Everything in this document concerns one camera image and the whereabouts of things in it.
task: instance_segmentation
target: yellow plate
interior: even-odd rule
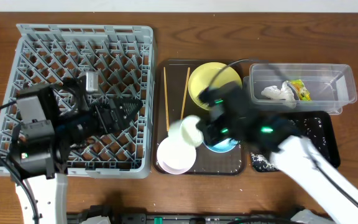
[[[217,72],[225,66],[225,64],[219,62],[205,63],[200,65],[191,73],[188,89],[191,99],[196,103],[197,106],[204,110],[211,109],[207,104],[200,102],[198,95],[201,93],[201,91],[208,87],[209,82],[215,76],[215,74],[217,74]],[[237,74],[237,72],[231,67],[225,69],[225,71],[219,74],[219,76],[212,84],[212,88],[219,88],[229,82],[236,82],[239,84],[239,86],[242,85],[239,74]]]

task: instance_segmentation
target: wooden table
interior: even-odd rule
[[[17,23],[146,25],[158,62],[168,58],[261,58],[271,62],[345,63],[358,93],[358,14],[0,13],[0,105],[20,34]],[[341,174],[358,188],[358,100],[332,116]],[[67,211],[112,205],[116,212],[283,213],[295,204],[324,210],[285,174],[246,170],[236,177],[152,173],[142,180],[70,177]],[[22,223],[14,184],[0,177],[0,223]]]

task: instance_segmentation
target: yellow wrapper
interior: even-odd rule
[[[288,86],[294,89],[300,100],[311,101],[310,92],[306,89],[302,80],[287,81]]]

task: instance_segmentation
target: blue bowl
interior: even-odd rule
[[[234,149],[234,147],[237,144],[238,144],[238,141],[236,141],[236,140],[225,139],[225,140],[217,143],[214,146],[207,146],[206,144],[205,144],[205,146],[213,152],[224,153],[224,152],[229,152],[230,150]]]

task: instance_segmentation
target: chopstick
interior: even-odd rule
[[[189,84],[189,74],[190,74],[190,67],[187,68],[187,76],[186,76],[186,85],[185,85],[185,93],[183,94],[183,103],[181,105],[181,113],[180,119],[183,119],[183,113],[185,112],[185,103],[186,103],[186,95],[187,95],[187,86]]]
[[[168,94],[167,94],[167,74],[164,67],[164,91],[165,91],[165,118],[167,120],[167,131],[169,130],[169,115],[168,115]]]

